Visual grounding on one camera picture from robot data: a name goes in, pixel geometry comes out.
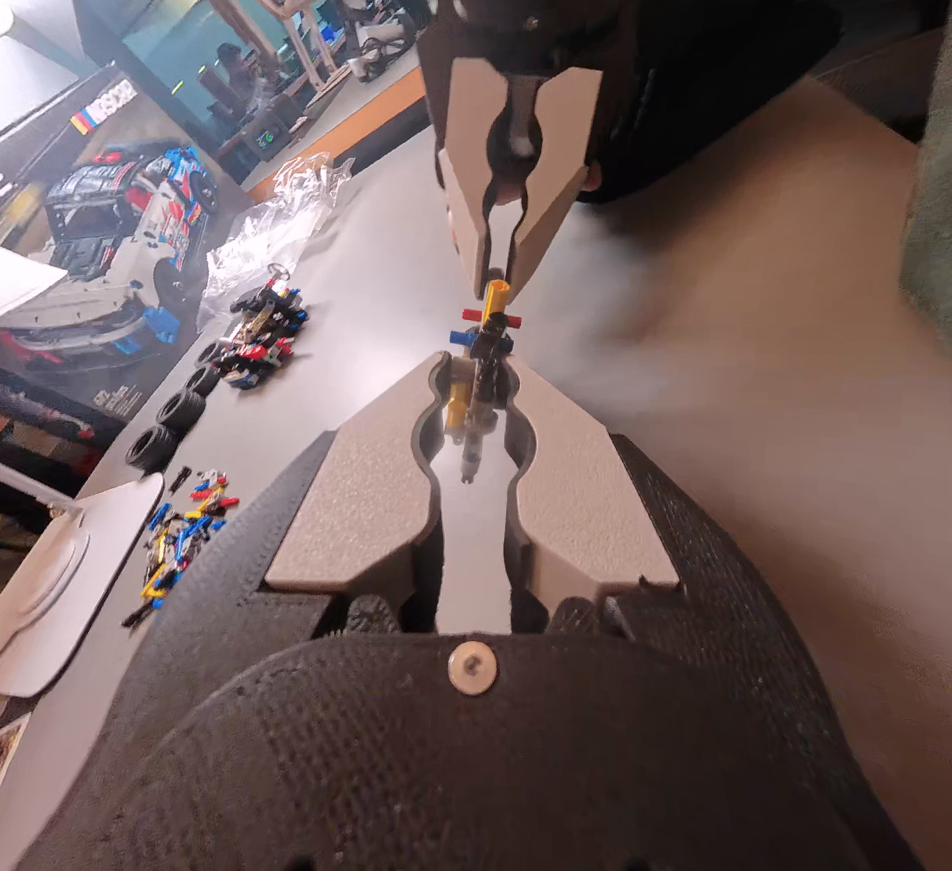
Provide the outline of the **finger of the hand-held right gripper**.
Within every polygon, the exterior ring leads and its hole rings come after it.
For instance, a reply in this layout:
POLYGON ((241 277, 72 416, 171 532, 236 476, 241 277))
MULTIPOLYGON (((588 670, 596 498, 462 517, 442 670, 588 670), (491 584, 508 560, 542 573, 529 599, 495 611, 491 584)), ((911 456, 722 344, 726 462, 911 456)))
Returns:
POLYGON ((506 270, 512 290, 528 285, 587 177, 600 89, 601 71, 571 67, 543 82, 536 94, 541 148, 526 180, 523 215, 512 234, 506 270))
POLYGON ((494 124, 506 108, 506 78, 481 59, 458 58, 450 75, 446 133, 438 152, 451 230, 475 299, 488 282, 489 215, 495 196, 489 157, 494 124))

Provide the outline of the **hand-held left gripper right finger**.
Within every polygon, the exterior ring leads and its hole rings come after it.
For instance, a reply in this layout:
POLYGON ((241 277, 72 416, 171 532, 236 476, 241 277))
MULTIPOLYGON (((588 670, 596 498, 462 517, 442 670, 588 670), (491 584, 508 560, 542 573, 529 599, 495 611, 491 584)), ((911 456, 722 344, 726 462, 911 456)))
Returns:
POLYGON ((514 596, 601 605, 680 577, 608 430, 518 359, 507 364, 505 565, 514 596))

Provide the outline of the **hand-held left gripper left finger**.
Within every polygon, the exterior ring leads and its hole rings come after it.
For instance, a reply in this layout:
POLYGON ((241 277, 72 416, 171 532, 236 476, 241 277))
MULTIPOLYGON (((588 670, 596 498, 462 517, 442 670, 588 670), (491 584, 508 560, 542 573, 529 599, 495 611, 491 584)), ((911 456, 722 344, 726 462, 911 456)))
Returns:
POLYGON ((402 607, 434 531, 451 356, 438 351, 341 425, 265 575, 283 593, 374 595, 402 607))

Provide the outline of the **pile of mixed lego pieces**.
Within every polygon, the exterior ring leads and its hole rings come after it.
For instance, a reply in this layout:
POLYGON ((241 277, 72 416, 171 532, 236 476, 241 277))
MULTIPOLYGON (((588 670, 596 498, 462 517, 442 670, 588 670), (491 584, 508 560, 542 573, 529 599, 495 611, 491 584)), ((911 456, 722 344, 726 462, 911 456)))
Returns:
POLYGON ((210 541, 226 526, 229 514, 240 499, 229 493, 226 472, 200 472, 187 499, 192 507, 180 512, 167 501, 152 515, 148 537, 144 585, 138 606, 122 620, 122 627, 135 629, 162 607, 169 593, 182 579, 210 541))

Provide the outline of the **grey lego frame assembly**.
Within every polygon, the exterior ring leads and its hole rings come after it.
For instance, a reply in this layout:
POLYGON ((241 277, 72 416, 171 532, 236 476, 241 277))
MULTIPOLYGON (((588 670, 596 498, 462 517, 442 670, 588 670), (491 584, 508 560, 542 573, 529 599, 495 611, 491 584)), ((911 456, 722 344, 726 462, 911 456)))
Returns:
MULTIPOLYGON (((497 313, 473 330, 499 338, 512 338, 516 329, 507 326, 506 315, 497 313)), ((509 381, 506 360, 511 355, 486 354, 473 358, 475 351, 454 356, 450 366, 445 433, 462 449, 460 473, 463 484, 473 484, 482 462, 484 439, 491 435, 498 414, 506 408, 509 381)))

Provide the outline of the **long blue lego pin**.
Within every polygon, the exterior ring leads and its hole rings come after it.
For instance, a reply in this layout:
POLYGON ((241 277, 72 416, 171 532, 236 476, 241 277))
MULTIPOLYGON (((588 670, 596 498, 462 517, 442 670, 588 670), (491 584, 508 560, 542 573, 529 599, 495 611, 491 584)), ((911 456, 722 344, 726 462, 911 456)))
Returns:
POLYGON ((451 331, 449 334, 451 344, 456 344, 475 355, 473 358, 482 358, 486 354, 509 355, 514 349, 513 339, 505 334, 499 338, 492 337, 486 332, 470 331, 451 331))

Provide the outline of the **person's right forearm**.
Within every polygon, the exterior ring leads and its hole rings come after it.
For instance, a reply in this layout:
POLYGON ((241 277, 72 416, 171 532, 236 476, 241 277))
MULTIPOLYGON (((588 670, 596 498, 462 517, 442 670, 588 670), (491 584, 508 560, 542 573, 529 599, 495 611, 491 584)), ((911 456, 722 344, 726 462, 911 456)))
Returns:
POLYGON ((824 0, 637 0, 670 62, 672 96, 632 192, 660 180, 789 88, 839 40, 824 0))

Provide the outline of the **lego car chassis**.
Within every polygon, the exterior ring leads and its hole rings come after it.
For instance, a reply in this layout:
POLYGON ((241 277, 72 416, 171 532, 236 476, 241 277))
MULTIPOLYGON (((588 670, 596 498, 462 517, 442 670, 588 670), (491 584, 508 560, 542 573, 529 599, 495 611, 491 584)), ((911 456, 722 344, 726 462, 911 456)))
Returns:
POLYGON ((248 391, 269 380, 293 353, 294 342, 309 320, 300 290, 291 286, 291 272, 271 262, 268 280, 231 303, 239 317, 222 337, 228 348, 213 366, 231 387, 248 391))

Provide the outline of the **lego set box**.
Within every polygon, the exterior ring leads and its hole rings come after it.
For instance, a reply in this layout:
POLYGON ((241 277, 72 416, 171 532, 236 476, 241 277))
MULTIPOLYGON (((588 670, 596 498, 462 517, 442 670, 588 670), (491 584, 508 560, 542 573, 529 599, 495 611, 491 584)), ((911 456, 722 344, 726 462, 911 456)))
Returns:
POLYGON ((2 279, 56 281, 2 307, 2 376, 127 424, 197 337, 244 193, 113 65, 2 130, 2 279))

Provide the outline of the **person's right hand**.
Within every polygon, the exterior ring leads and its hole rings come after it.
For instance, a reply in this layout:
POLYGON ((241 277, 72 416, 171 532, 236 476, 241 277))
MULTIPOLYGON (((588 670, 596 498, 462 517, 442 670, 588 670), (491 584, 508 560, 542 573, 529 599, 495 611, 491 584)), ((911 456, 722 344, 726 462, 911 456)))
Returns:
POLYGON ((589 170, 577 202, 597 205, 625 196, 653 167, 650 151, 673 88, 670 62, 656 38, 639 21, 603 62, 587 151, 589 170))

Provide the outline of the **background wooden table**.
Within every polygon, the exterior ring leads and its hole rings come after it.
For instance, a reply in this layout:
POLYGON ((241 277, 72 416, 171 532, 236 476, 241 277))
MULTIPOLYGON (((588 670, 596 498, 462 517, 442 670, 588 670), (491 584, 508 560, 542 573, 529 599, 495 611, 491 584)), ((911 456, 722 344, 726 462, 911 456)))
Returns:
POLYGON ((257 200, 267 198, 277 172, 299 155, 326 153, 332 160, 353 158, 353 169, 358 170, 387 153, 392 140, 405 129, 415 133, 427 122, 418 49, 413 47, 382 77, 368 83, 350 77, 320 100, 316 118, 305 121, 276 156, 258 163, 240 187, 257 200))

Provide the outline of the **background office chair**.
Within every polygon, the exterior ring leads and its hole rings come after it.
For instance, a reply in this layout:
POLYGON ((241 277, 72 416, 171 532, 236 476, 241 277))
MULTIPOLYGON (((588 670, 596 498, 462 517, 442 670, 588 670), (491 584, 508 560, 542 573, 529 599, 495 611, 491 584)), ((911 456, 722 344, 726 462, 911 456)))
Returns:
POLYGON ((362 83, 381 77, 416 43, 417 29, 405 11, 387 17, 375 0, 331 0, 343 24, 347 65, 362 83))

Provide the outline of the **clear plastic bag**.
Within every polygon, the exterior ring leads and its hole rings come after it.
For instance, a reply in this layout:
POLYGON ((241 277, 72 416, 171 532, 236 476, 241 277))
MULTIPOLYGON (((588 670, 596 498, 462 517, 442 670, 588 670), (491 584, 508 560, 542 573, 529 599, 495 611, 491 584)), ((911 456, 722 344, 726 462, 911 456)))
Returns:
POLYGON ((321 152, 298 155, 280 168, 271 196, 236 218, 225 242, 208 252, 208 280, 196 316, 199 333, 276 271, 289 279, 335 210, 354 163, 351 156, 336 163, 321 152))

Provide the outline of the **person's green sweatshirt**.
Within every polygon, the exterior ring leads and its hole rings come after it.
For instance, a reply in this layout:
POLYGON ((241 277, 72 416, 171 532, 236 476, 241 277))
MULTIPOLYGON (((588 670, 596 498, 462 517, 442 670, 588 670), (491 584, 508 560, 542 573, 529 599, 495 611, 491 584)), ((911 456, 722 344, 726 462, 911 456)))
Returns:
POLYGON ((928 102, 918 176, 903 237, 899 286, 911 306, 951 344, 950 0, 920 0, 922 24, 944 27, 928 102))

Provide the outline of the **open white instruction book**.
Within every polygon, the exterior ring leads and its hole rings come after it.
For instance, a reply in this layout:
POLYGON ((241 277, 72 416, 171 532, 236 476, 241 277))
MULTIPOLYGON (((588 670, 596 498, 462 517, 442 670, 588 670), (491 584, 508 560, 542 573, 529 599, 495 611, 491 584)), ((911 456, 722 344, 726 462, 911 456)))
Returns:
POLYGON ((1 253, 1 316, 27 303, 63 282, 67 271, 41 261, 23 257, 6 248, 1 253))

